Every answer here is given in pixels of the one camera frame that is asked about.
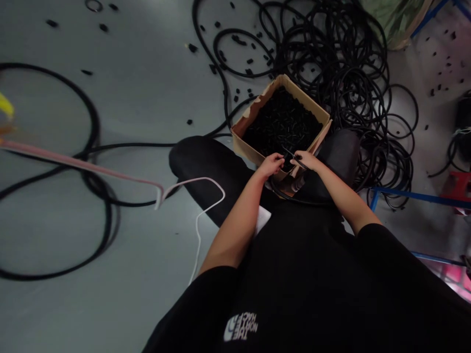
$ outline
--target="coiled black cable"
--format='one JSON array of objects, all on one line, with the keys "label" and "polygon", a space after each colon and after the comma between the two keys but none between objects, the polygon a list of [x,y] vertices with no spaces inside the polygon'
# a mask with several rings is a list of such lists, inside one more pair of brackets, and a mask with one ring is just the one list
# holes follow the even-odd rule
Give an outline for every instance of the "coiled black cable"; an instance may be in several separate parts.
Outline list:
[{"label": "coiled black cable", "polygon": [[[283,3],[269,1],[264,4],[258,0],[251,1],[259,7],[259,20],[265,34],[274,43],[275,55],[272,55],[271,50],[258,37],[250,32],[236,28],[225,29],[217,34],[213,42],[214,53],[212,53],[204,41],[198,23],[198,11],[201,0],[193,2],[192,18],[196,34],[204,51],[216,67],[216,71],[223,83],[224,93],[225,122],[206,134],[206,136],[218,137],[228,135],[218,133],[226,126],[230,128],[235,113],[243,105],[256,98],[254,96],[244,100],[229,113],[229,89],[221,69],[222,65],[225,66],[228,72],[248,78],[256,78],[268,74],[286,74],[315,101],[331,112],[333,130],[347,128],[355,131],[360,137],[361,155],[355,177],[355,190],[359,191],[362,188],[371,188],[379,185],[409,191],[413,177],[411,154],[414,148],[412,148],[411,152],[407,152],[398,143],[397,139],[413,136],[413,131],[418,123],[419,111],[414,96],[407,88],[400,85],[389,85],[386,38],[378,22],[364,11],[356,0],[348,3],[343,3],[340,0],[314,0],[313,8],[307,15],[303,15],[289,6],[289,3],[294,0],[285,0]],[[279,27],[281,28],[281,35],[278,32],[277,24],[267,10],[270,7],[280,9]],[[302,23],[286,29],[283,23],[286,12],[291,12],[294,16],[299,17]],[[319,28],[315,24],[319,17],[322,17],[323,28]],[[265,24],[265,19],[268,19],[270,28]],[[379,39],[373,33],[370,25],[376,27],[379,31]],[[273,68],[262,73],[249,75],[247,73],[239,73],[225,64],[219,55],[218,45],[224,36],[231,34],[247,36],[254,42],[257,42],[265,51],[269,60],[273,62]],[[303,40],[300,41],[298,36],[302,36]],[[377,60],[378,65],[373,64],[374,60]],[[301,68],[307,63],[315,64],[320,68],[319,74],[314,79],[306,79],[302,74]],[[0,72],[7,69],[26,69],[45,73],[62,81],[82,99],[90,114],[92,127],[84,149],[74,155],[75,158],[88,160],[93,153],[115,148],[172,147],[174,145],[173,143],[123,143],[99,146],[100,122],[98,113],[91,100],[75,84],[53,71],[33,65],[20,63],[0,64]],[[383,81],[383,89],[377,83],[378,80]],[[388,117],[398,117],[389,113],[393,87],[404,89],[412,97],[416,106],[416,118],[412,127],[402,117],[399,117],[406,123],[409,129],[406,135],[400,137],[393,137],[388,132]],[[390,99],[388,106],[385,107],[384,95],[387,92],[390,95]],[[394,173],[391,180],[384,182],[383,178],[389,167],[394,169]],[[71,167],[59,165],[49,172],[16,183],[0,192],[0,201],[22,187],[52,177],[68,169],[71,169]],[[155,203],[155,201],[126,202],[118,200],[112,196],[109,186],[99,176],[88,171],[79,172],[88,189],[102,199],[105,204],[105,229],[99,247],[88,259],[63,271],[44,275],[22,275],[0,269],[0,277],[12,280],[47,279],[70,273],[85,266],[107,249],[111,232],[112,205],[142,207]],[[392,199],[393,197],[387,196],[388,203]],[[402,207],[406,202],[407,199],[400,206],[391,207]]]}]

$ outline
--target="gray concrete floor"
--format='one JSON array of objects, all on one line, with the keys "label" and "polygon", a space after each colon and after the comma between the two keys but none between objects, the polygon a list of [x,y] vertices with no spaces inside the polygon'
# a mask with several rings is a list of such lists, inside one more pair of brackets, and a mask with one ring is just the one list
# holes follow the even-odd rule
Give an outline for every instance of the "gray concrete floor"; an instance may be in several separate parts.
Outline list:
[{"label": "gray concrete floor", "polygon": [[[80,86],[99,111],[102,144],[176,142],[204,134],[224,121],[220,79],[210,72],[202,50],[191,54],[184,47],[185,43],[199,45],[191,21],[192,1],[115,3],[120,12],[106,7],[95,14],[82,1],[4,1],[0,61],[49,68]],[[209,42],[216,33],[215,21],[222,28],[254,30],[255,6],[249,1],[235,3],[234,11],[228,1],[204,2],[200,19]],[[46,19],[57,21],[59,28],[47,26]],[[463,22],[446,21],[465,35]],[[110,32],[101,32],[99,23],[107,24]],[[431,51],[443,48],[438,66],[445,64],[448,52],[453,52],[454,63],[470,57],[463,49],[469,38],[458,36],[459,41],[449,48],[449,41],[440,41],[441,32],[433,33],[429,27],[406,51],[391,53],[389,63],[392,82],[408,86],[420,107],[414,191],[436,195],[444,177],[430,180],[426,172],[445,162],[455,102],[470,88],[471,77],[466,69],[464,84],[449,78],[449,91],[429,97],[437,84],[432,79],[437,68],[425,64]],[[425,43],[427,36],[434,40]],[[239,69],[248,55],[254,56],[251,48],[241,51],[230,42],[223,43],[222,49]],[[253,71],[262,69],[264,64],[260,65],[256,62]],[[85,76],[81,69],[95,74]],[[268,78],[228,78],[231,92],[239,88],[242,97],[247,88],[259,93],[269,82]],[[83,147],[90,128],[86,110],[61,83],[36,73],[11,71],[1,74],[0,92],[17,109],[19,130],[13,137],[17,141],[69,155]],[[413,118],[409,99],[399,91],[394,93],[393,111]],[[187,119],[193,125],[187,125]],[[220,140],[232,144],[230,138]],[[101,154],[98,163],[168,187],[175,182],[168,151],[116,150]],[[1,189],[50,168],[3,152],[0,164]],[[146,186],[113,179],[109,183],[122,200],[141,202],[155,196],[154,189]],[[200,211],[185,190],[166,201],[159,212],[152,207],[122,208],[115,242],[92,264],[47,281],[0,280],[0,351],[142,349],[155,324],[187,286],[197,247],[194,220]],[[392,213],[380,202],[377,213],[411,250],[453,258],[466,251],[466,229],[446,207],[410,202],[404,211]],[[86,190],[76,172],[15,193],[0,203],[0,214],[1,266],[23,273],[54,271],[79,262],[98,244],[104,225],[103,204]],[[200,259],[216,232],[216,226],[202,217]]]}]

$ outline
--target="black pants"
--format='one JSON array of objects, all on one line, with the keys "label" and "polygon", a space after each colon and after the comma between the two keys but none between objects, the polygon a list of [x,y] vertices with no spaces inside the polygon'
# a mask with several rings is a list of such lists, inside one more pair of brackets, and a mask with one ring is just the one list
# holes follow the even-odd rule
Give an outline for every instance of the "black pants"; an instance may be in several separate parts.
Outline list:
[{"label": "black pants", "polygon": [[[330,136],[317,156],[347,184],[353,182],[357,164],[359,140],[348,130],[341,130]],[[210,177],[216,180],[226,192],[226,198],[217,207],[208,211],[208,216],[220,227],[231,211],[239,195],[254,173],[233,151],[208,137],[192,136],[177,143],[170,151],[170,169],[179,180]],[[329,198],[322,180],[313,171],[305,176],[305,185],[295,197],[309,200]],[[202,209],[206,209],[221,198],[221,191],[209,180],[185,184],[186,189]],[[272,212],[280,199],[264,188],[260,205]]]}]

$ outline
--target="black t-shirt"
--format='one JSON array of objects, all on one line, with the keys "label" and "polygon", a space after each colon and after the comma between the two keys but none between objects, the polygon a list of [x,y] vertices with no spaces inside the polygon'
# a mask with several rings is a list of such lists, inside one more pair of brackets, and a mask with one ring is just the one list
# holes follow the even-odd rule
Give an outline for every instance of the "black t-shirt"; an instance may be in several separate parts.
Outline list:
[{"label": "black t-shirt", "polygon": [[358,237],[336,211],[282,203],[238,269],[198,276],[148,352],[469,347],[471,306],[383,226]]}]

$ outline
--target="blue metal frame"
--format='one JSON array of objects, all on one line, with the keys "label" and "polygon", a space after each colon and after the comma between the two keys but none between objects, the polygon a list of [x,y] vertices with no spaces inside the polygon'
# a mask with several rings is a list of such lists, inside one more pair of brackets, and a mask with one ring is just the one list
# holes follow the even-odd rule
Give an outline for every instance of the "blue metal frame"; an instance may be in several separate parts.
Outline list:
[{"label": "blue metal frame", "polygon": [[[414,38],[421,30],[424,28],[424,26],[432,19],[434,18],[437,13],[446,5],[446,3],[449,0],[442,0],[439,2],[437,6],[435,6],[432,10],[428,10],[428,12],[425,14],[425,17],[423,18],[422,22],[420,22],[420,25],[416,28],[414,33],[412,33],[411,38]],[[456,5],[456,7],[461,11],[461,13],[471,22],[471,13],[468,11],[468,9],[461,3],[461,0],[453,0],[453,3]]]},{"label": "blue metal frame", "polygon": [[[433,202],[433,203],[439,203],[439,204],[452,206],[452,207],[471,209],[471,202],[447,199],[447,198],[442,198],[442,197],[432,196],[432,195],[418,194],[418,193],[413,193],[413,192],[408,192],[408,191],[387,189],[387,188],[383,188],[383,187],[374,187],[374,188],[372,188],[372,191],[373,191],[373,200],[371,200],[370,208],[373,212],[376,210],[376,206],[378,205],[379,197],[382,193],[391,194],[391,195],[399,195],[399,196],[404,196],[404,197],[408,197],[408,198],[411,198],[411,199],[428,201],[428,202]],[[432,261],[441,262],[441,263],[450,264],[450,265],[457,265],[457,266],[466,267],[466,265],[461,261],[449,260],[449,259],[445,259],[445,258],[442,258],[442,257],[426,255],[426,254],[423,254],[423,253],[420,253],[420,252],[411,252],[411,253],[415,257],[418,257],[418,258],[422,258],[422,259],[426,259],[426,260],[432,260]]]}]

